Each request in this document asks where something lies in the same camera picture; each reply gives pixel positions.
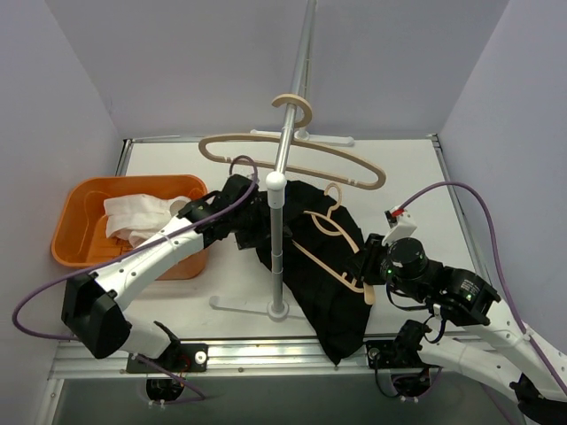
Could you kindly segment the black garment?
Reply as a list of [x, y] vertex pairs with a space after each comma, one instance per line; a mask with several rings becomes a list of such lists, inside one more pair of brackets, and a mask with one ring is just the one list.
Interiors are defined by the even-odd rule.
[[346, 263], [364, 245], [351, 213], [306, 182], [289, 181], [283, 223], [283, 283], [314, 329], [329, 360], [338, 365], [363, 343], [371, 305]]

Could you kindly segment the white pleated skirt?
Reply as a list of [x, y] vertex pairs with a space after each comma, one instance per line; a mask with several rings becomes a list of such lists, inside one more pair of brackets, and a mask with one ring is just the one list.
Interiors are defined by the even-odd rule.
[[161, 199], [147, 194], [107, 198], [105, 235], [129, 244], [123, 255], [159, 233], [189, 202], [185, 196]]

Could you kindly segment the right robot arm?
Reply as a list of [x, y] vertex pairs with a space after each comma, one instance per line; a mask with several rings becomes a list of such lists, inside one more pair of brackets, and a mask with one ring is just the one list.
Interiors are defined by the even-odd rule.
[[517, 320], [479, 275], [429, 259], [415, 238], [387, 246], [371, 235], [346, 263], [359, 282], [383, 285], [415, 300], [439, 322], [406, 321], [376, 367], [442, 367], [499, 391], [538, 424], [566, 422], [566, 355]]

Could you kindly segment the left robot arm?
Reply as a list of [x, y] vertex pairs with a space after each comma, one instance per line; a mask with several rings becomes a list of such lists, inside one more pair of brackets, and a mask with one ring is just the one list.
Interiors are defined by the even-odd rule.
[[231, 175], [222, 190], [189, 202], [134, 250], [72, 274], [66, 280], [61, 319], [96, 359], [118, 351], [141, 354], [159, 371], [179, 359], [179, 338], [158, 321], [135, 321], [130, 304], [181, 260], [229, 234], [252, 231], [261, 216], [254, 179]]

